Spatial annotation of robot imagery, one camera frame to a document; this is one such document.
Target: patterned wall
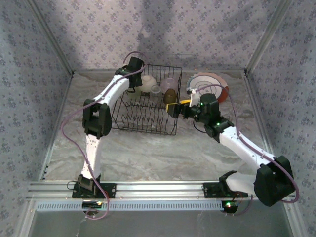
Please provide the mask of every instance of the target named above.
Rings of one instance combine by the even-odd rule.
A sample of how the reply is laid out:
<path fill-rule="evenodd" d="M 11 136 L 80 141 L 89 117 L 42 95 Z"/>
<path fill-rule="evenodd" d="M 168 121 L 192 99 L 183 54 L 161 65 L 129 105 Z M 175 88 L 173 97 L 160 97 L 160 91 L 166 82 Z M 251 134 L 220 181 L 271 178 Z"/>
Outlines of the patterned wall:
<path fill-rule="evenodd" d="M 301 210 L 316 236 L 316 2 L 295 1 L 254 70 L 276 155 L 287 156 L 301 188 Z"/>
<path fill-rule="evenodd" d="M 28 8 L 0 1 L 0 236 L 13 236 L 26 182 L 39 176 L 69 75 Z"/>
<path fill-rule="evenodd" d="M 279 0 L 35 0 L 73 69 L 245 68 Z"/>

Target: marble floor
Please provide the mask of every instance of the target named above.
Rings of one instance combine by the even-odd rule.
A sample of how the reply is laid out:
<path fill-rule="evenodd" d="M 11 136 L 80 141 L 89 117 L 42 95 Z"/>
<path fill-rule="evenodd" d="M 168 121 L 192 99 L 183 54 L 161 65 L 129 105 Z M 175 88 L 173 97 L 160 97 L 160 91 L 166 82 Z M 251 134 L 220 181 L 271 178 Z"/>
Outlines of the marble floor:
<path fill-rule="evenodd" d="M 186 83 L 193 74 L 182 74 L 180 99 L 188 98 Z M 234 98 L 241 132 L 261 147 L 263 143 L 243 79 L 238 73 L 219 75 L 227 82 Z M 87 98 L 99 94 L 110 79 L 109 73 L 75 73 L 62 118 L 80 108 Z M 229 99 L 220 104 L 220 110 L 235 122 Z M 65 132 L 85 150 L 81 113 L 68 123 Z M 45 179 L 76 180 L 82 167 L 83 157 L 78 149 L 58 131 Z M 175 136 L 112 129 L 102 149 L 101 180 L 106 181 L 212 180 L 231 170 L 254 173 L 228 148 L 195 130 L 191 119 L 181 117 Z"/>

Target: brown cup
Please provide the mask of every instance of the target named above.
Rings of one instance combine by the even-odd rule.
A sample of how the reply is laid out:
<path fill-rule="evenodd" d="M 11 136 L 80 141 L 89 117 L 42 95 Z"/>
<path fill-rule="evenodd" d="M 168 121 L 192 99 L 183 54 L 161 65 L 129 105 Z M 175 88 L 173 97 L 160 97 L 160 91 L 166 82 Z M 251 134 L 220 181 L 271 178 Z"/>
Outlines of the brown cup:
<path fill-rule="evenodd" d="M 163 102 L 165 105 L 176 103 L 177 101 L 177 93 L 174 89 L 168 89 L 163 96 Z"/>

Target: floral wallpaper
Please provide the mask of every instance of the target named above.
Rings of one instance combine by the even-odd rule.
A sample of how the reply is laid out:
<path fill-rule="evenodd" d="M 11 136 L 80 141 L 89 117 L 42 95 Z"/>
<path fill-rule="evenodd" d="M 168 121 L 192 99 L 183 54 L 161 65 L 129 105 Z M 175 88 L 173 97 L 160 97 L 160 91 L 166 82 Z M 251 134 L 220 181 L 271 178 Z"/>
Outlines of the floral wallpaper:
<path fill-rule="evenodd" d="M 285 15 L 254 70 L 276 155 L 292 163 L 301 211 L 316 236 L 316 2 L 298 0 Z"/>
<path fill-rule="evenodd" d="M 152 64 L 245 68 L 279 0 L 34 0 L 75 70 Z"/>
<path fill-rule="evenodd" d="M 29 9 L 0 1 L 0 236 L 13 236 L 28 181 L 38 179 L 70 75 Z"/>

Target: black wire dish rack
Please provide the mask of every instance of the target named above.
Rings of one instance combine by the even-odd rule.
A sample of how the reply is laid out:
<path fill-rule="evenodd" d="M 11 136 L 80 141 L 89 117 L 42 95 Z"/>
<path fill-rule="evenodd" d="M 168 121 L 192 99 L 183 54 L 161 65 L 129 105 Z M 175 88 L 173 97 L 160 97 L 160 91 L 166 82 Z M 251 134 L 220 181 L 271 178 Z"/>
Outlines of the black wire dish rack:
<path fill-rule="evenodd" d="M 182 68 L 148 64 L 142 75 L 151 75 L 160 85 L 165 78 L 178 80 L 177 103 L 180 99 Z M 113 129 L 145 132 L 161 135 L 176 135 L 177 118 L 172 118 L 166 111 L 161 98 L 153 100 L 149 93 L 143 93 L 137 99 L 131 99 L 124 92 L 112 111 Z"/>

